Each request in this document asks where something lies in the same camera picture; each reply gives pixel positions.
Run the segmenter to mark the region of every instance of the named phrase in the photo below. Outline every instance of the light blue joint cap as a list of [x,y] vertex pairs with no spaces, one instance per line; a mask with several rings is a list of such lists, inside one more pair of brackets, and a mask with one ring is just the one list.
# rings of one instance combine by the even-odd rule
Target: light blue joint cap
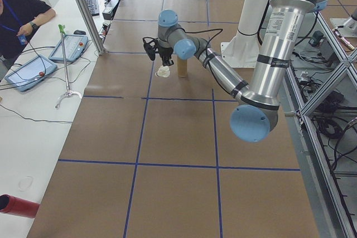
[[158,15],[158,25],[161,27],[174,26],[178,21],[176,12],[171,9],[166,9]]
[[260,142],[270,132],[270,122],[265,113],[251,105],[240,105],[230,116],[233,133],[246,142]]
[[193,57],[196,53],[194,42],[188,38],[179,40],[173,47],[173,51],[183,60]]
[[319,3],[316,3],[315,7],[311,12],[322,11],[324,8],[326,8],[326,6],[327,6],[327,0],[321,1]]

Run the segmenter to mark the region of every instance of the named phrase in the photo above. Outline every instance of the hand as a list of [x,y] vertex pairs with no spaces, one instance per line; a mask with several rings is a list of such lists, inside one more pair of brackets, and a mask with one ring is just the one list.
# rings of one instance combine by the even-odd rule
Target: hand
[[32,30],[33,30],[33,28],[31,26],[31,24],[27,23],[20,27],[20,30],[18,30],[17,36],[20,36],[20,35],[28,36],[32,33]]

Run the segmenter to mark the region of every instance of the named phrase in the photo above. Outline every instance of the green handle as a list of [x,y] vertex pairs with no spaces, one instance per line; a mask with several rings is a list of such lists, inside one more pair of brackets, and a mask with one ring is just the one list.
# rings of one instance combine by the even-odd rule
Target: green handle
[[65,30],[64,30],[64,28],[66,27],[65,25],[58,25],[58,27],[59,27],[61,33],[66,34]]

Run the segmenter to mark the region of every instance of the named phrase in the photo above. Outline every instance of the wooden cylinder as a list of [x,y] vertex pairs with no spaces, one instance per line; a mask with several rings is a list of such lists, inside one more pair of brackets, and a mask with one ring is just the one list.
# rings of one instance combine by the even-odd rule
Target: wooden cylinder
[[177,75],[179,77],[187,76],[187,60],[180,59],[177,56]]

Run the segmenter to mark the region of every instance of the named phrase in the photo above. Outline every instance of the wristwatch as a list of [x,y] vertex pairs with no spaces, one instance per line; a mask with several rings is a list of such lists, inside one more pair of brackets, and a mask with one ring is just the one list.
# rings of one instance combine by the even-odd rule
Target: wristwatch
[[34,30],[38,29],[38,25],[35,24],[34,22],[29,22],[29,24],[32,26],[32,29],[34,29]]

